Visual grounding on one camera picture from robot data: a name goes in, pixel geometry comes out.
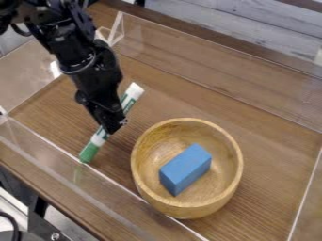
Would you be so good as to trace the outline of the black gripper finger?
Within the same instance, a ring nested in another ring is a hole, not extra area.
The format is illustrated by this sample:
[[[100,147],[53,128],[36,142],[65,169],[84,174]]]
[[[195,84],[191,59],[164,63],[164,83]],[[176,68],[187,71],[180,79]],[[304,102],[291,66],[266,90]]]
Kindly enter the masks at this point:
[[[89,102],[85,104],[85,108],[96,123],[103,127],[104,131],[112,135],[125,123],[120,103],[112,103],[109,106],[104,106]]]

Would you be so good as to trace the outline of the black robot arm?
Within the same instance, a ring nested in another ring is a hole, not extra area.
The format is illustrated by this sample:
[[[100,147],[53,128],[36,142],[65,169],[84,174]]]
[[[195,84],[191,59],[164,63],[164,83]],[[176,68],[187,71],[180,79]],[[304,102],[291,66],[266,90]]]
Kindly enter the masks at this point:
[[[75,100],[109,134],[125,122],[117,86],[117,56],[96,38],[96,26],[77,0],[0,0],[0,35],[36,38],[76,86]]]

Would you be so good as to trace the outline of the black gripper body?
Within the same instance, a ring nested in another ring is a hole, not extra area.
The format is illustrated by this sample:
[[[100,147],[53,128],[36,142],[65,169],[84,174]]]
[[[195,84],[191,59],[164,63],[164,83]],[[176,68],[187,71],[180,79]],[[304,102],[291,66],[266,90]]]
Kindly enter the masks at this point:
[[[123,74],[108,46],[67,47],[57,54],[61,72],[75,83],[75,99],[88,110],[120,110],[117,85]]]

